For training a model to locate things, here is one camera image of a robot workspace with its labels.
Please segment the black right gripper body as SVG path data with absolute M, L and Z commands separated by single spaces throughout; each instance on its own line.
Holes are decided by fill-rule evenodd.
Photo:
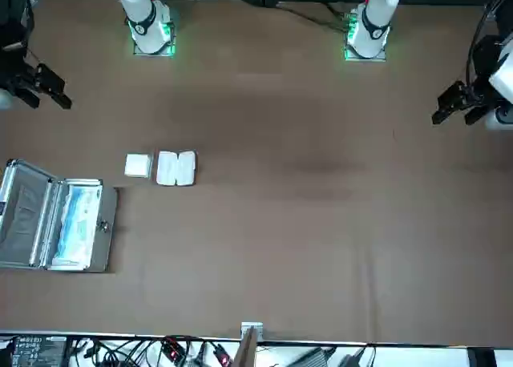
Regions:
M 30 65 L 24 61 L 1 61 L 1 93 L 13 96 L 36 96 L 35 76 L 37 65 Z

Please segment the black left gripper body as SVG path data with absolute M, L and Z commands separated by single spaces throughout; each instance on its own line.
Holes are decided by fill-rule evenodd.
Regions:
M 489 76 L 475 76 L 466 80 L 467 100 L 465 109 L 473 107 L 496 107 L 499 104 L 499 95 L 490 84 Z

